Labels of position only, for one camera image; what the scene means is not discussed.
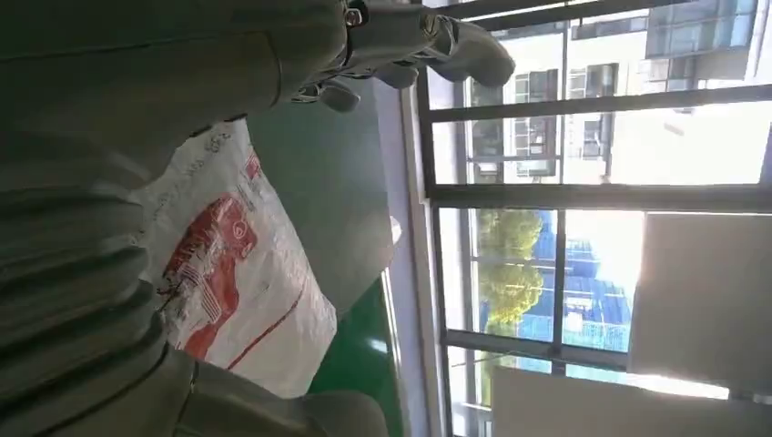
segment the window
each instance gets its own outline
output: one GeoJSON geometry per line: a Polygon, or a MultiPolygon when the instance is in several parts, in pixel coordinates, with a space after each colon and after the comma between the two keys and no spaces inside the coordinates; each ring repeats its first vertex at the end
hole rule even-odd
{"type": "Polygon", "coordinates": [[[626,371],[645,223],[772,212],[772,76],[743,55],[772,57],[756,2],[615,7],[462,16],[515,75],[487,97],[431,70],[419,83],[448,435],[491,435],[485,366],[688,385],[626,371]]]}
{"type": "Polygon", "coordinates": [[[709,53],[750,44],[755,2],[698,0],[652,10],[646,57],[709,53]]]}

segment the green floor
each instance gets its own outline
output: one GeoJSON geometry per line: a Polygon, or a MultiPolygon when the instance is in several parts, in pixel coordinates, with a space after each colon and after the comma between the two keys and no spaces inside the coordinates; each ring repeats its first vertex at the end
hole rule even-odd
{"type": "Polygon", "coordinates": [[[379,279],[339,321],[338,334],[310,392],[354,390],[368,394],[381,406],[389,435],[402,437],[404,430],[386,317],[379,279]]]}

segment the plastic sack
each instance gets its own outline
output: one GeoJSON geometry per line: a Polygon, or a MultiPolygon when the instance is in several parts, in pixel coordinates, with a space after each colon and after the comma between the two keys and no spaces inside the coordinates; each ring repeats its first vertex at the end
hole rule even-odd
{"type": "Polygon", "coordinates": [[[244,121],[178,149],[134,193],[169,341],[274,394],[305,394],[335,335],[300,239],[260,170],[244,121]]]}

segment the window frame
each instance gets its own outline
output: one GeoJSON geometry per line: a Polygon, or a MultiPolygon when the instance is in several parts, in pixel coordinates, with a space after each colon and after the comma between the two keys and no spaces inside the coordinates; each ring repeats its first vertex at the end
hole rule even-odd
{"type": "MultiPolygon", "coordinates": [[[[562,2],[554,0],[523,0],[517,8],[543,5],[557,5],[562,2]]],[[[459,3],[439,8],[439,13],[446,13],[457,18],[471,18],[475,24],[489,31],[510,31],[532,25],[561,26],[565,39],[571,37],[571,20],[622,13],[636,9],[658,7],[686,3],[686,0],[630,0],[616,2],[614,0],[598,0],[587,3],[577,3],[553,7],[550,9],[524,12],[521,14],[475,17],[497,14],[513,10],[513,4],[506,0],[476,0],[470,3],[459,3]]],[[[648,28],[653,24],[649,19],[648,28]]],[[[570,93],[568,88],[570,73],[567,66],[567,44],[564,44],[564,77],[561,94],[570,93]]],[[[584,71],[584,95],[586,96],[587,72],[584,71]]],[[[552,363],[552,374],[565,376],[566,365],[580,365],[609,371],[626,371],[627,354],[622,352],[587,349],[564,344],[563,317],[554,317],[554,336],[551,342],[525,340],[513,337],[484,334],[467,330],[448,329],[444,318],[444,285],[442,266],[442,244],[440,239],[441,208],[458,208],[461,217],[461,246],[463,264],[471,269],[473,262],[472,248],[469,244],[469,214],[463,212],[471,208],[522,208],[554,210],[556,220],[556,259],[554,281],[554,314],[563,314],[565,303],[564,274],[566,262],[566,211],[569,209],[617,209],[642,211],[679,211],[679,212],[725,212],[725,213],[772,213],[772,187],[761,185],[749,186],[625,186],[617,184],[602,184],[597,186],[554,184],[554,185],[506,185],[500,178],[492,184],[437,184],[433,160],[432,125],[436,123],[465,123],[470,120],[484,119],[518,119],[530,117],[556,117],[563,120],[565,116],[574,114],[599,113],[609,114],[626,110],[648,108],[697,107],[708,104],[738,103],[751,101],[772,101],[772,85],[738,86],[720,89],[687,89],[683,91],[665,91],[641,96],[603,96],[597,98],[571,98],[548,102],[531,102],[530,89],[526,87],[526,102],[516,104],[500,104],[485,107],[458,107],[449,109],[430,109],[428,79],[420,74],[416,87],[417,120],[419,125],[419,140],[421,142],[423,190],[429,212],[428,228],[431,231],[430,256],[434,272],[433,294],[435,302],[435,323],[438,330],[440,369],[442,382],[441,399],[442,414],[445,422],[446,435],[452,435],[452,406],[450,400],[450,382],[448,370],[447,348],[465,348],[472,354],[467,362],[473,362],[474,351],[507,353],[516,357],[537,358],[552,363]]],[[[557,139],[557,155],[564,158],[564,138],[557,139]]],[[[468,166],[459,166],[458,180],[469,180],[466,177],[467,168],[481,160],[470,160],[468,166]]],[[[495,161],[497,166],[503,166],[502,159],[495,161]]],[[[464,274],[462,286],[471,289],[471,274],[464,274]]],[[[477,437],[475,432],[469,437],[477,437]]]]}

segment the tree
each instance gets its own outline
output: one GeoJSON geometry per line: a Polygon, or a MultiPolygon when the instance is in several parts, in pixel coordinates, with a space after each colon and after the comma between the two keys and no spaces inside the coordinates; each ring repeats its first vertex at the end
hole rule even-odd
{"type": "Polygon", "coordinates": [[[534,211],[483,209],[477,215],[478,253],[484,257],[530,259],[542,221],[534,211]]]}
{"type": "Polygon", "coordinates": [[[542,294],[543,279],[533,266],[480,264],[480,293],[491,306],[488,322],[518,323],[542,294]]]}
{"type": "Polygon", "coordinates": [[[542,294],[542,275],[528,264],[542,221],[533,211],[481,210],[478,229],[479,290],[491,309],[486,329],[518,323],[542,294]]]}

